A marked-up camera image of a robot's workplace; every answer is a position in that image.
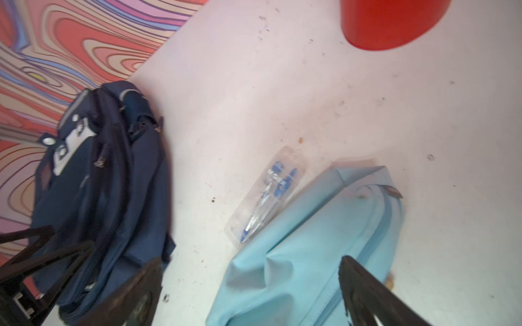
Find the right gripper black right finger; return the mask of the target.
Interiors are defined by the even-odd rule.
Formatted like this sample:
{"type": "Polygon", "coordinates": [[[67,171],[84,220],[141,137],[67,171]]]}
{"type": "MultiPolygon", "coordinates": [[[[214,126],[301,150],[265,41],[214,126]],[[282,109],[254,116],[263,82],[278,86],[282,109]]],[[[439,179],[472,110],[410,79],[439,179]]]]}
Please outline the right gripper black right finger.
{"type": "Polygon", "coordinates": [[[342,258],[338,279],[352,325],[430,325],[351,256],[342,258]]]}

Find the navy blue backpack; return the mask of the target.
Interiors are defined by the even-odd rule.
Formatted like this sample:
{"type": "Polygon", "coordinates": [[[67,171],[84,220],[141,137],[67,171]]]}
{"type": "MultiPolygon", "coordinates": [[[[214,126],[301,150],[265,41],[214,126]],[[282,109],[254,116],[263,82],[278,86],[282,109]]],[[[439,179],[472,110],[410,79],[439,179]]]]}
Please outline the navy blue backpack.
{"type": "Polygon", "coordinates": [[[67,108],[35,173],[33,228],[49,225],[41,254],[93,242],[59,297],[61,319],[79,320],[152,259],[169,264],[171,173],[162,123],[128,81],[85,89],[67,108]]]}

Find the light blue pencil case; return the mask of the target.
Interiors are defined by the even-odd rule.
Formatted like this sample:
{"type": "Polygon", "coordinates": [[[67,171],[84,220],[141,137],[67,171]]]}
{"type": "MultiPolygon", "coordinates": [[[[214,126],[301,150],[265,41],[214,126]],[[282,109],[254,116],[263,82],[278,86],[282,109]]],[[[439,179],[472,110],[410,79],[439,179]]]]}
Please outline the light blue pencil case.
{"type": "Polygon", "coordinates": [[[384,282],[404,212],[386,167],[332,167],[231,260],[207,325],[349,325],[338,270],[384,282]]]}

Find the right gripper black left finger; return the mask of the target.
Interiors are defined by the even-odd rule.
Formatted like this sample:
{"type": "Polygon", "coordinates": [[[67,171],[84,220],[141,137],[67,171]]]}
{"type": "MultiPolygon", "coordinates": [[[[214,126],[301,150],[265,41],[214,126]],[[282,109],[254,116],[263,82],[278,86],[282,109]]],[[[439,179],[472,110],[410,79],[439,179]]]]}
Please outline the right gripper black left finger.
{"type": "Polygon", "coordinates": [[[80,325],[151,325],[162,289],[163,270],[154,258],[107,297],[80,325]]]}

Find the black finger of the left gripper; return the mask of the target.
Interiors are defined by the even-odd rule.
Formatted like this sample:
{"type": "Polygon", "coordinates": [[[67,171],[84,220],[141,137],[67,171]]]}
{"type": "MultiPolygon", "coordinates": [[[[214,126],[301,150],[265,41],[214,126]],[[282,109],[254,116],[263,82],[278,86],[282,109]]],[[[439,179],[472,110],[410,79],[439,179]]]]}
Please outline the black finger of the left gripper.
{"type": "Polygon", "coordinates": [[[54,229],[50,225],[1,235],[2,244],[34,237],[37,239],[1,266],[2,322],[44,322],[66,286],[94,251],[95,244],[87,240],[37,257],[35,254],[52,240],[53,236],[54,229]],[[35,297],[24,284],[24,280],[64,259],[72,260],[65,273],[42,297],[35,297]]]}

